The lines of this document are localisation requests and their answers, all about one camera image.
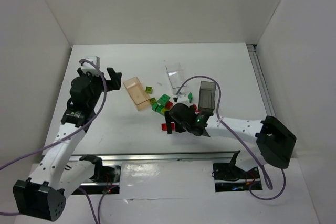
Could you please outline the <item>green lego brick small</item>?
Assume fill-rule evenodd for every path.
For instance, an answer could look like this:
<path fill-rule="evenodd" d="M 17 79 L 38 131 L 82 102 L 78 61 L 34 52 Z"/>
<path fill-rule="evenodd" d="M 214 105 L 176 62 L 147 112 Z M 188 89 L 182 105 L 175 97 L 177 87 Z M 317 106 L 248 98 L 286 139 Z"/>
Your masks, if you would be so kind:
<path fill-rule="evenodd" d="M 152 110 L 156 113 L 161 114 L 162 113 L 162 109 L 164 108 L 164 106 L 158 104 L 158 103 L 154 103 L 152 104 Z"/>

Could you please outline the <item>green sloped lego brick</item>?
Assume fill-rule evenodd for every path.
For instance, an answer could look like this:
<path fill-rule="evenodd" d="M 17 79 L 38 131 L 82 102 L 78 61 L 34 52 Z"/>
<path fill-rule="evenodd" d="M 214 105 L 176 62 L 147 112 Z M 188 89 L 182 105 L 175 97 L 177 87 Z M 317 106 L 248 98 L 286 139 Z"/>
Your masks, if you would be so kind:
<path fill-rule="evenodd" d="M 192 93 L 189 92 L 188 95 L 187 95 L 187 97 L 188 97 L 188 102 L 191 103 L 193 101 L 193 95 L 192 95 Z"/>

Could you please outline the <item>green four-stud lego brick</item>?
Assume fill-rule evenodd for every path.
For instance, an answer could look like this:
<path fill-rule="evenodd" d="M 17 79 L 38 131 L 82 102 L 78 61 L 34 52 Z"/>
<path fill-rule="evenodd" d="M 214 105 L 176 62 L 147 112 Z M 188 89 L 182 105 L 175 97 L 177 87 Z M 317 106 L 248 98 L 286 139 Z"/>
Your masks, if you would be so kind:
<path fill-rule="evenodd" d="M 163 94 L 158 100 L 157 103 L 162 106 L 166 106 L 170 100 L 170 96 L 167 94 Z"/>

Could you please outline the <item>lime round-stud lego brick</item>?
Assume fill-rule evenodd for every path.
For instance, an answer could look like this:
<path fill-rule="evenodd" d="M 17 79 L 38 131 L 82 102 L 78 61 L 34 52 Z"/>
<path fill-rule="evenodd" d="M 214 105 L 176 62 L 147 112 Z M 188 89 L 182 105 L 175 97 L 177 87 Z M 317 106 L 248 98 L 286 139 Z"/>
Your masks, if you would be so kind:
<path fill-rule="evenodd" d="M 151 99 L 150 99 L 150 105 L 153 105 L 153 104 L 155 104 L 155 103 L 157 103 L 156 99 L 155 99 L 155 98 L 151 98 Z"/>

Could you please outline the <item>lime lego brick small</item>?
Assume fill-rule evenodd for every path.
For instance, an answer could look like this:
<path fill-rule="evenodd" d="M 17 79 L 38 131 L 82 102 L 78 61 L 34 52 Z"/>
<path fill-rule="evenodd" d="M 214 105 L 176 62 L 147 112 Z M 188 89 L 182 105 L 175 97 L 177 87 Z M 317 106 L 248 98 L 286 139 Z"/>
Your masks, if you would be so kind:
<path fill-rule="evenodd" d="M 153 88 L 152 88 L 151 86 L 147 86 L 147 87 L 145 88 L 145 92 L 146 92 L 147 94 L 152 94 L 152 93 L 153 93 Z"/>

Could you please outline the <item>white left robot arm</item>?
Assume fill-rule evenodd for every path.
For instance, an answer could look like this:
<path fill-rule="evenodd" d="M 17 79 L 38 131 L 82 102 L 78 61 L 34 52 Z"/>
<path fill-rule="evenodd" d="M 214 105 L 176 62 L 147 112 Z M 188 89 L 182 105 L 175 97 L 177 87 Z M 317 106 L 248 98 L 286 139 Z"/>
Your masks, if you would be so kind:
<path fill-rule="evenodd" d="M 107 168 L 97 156 L 85 154 L 73 164 L 69 161 L 97 116 L 94 109 L 100 96 L 119 90 L 122 74 L 108 68 L 110 79 L 106 80 L 93 69 L 79 68 L 77 72 L 79 76 L 71 82 L 70 98 L 53 146 L 29 177 L 18 180 L 13 187 L 21 215 L 56 221 L 66 206 L 67 198 L 83 182 L 96 182 L 108 177 Z"/>

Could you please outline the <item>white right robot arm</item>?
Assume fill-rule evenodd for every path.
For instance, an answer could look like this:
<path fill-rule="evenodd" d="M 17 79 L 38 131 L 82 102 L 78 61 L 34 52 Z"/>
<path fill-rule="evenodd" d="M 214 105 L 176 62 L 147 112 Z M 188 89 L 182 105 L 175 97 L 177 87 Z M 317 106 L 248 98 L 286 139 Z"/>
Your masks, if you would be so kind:
<path fill-rule="evenodd" d="M 287 169 L 297 138 L 276 117 L 240 120 L 196 112 L 192 106 L 178 103 L 164 114 L 167 133 L 189 132 L 194 136 L 237 139 L 244 147 L 236 151 L 230 165 L 245 172 L 266 164 Z"/>

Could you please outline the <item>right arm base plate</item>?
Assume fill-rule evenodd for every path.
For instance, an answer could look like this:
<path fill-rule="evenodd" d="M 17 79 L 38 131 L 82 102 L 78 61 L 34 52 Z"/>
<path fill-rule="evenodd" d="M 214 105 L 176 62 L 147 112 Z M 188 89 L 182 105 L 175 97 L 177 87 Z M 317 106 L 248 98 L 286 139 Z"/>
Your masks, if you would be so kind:
<path fill-rule="evenodd" d="M 239 168 L 231 169 L 228 163 L 213 163 L 212 177 L 215 192 L 237 192 L 262 190 L 261 176 L 257 167 L 245 172 Z"/>

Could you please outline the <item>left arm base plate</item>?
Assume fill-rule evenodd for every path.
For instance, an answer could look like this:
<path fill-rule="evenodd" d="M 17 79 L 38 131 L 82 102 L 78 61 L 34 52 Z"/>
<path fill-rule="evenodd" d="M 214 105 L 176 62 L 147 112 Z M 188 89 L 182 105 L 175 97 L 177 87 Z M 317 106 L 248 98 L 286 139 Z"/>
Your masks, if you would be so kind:
<path fill-rule="evenodd" d="M 104 165 L 98 179 L 87 179 L 80 188 L 88 195 L 116 195 L 120 193 L 120 165 Z"/>

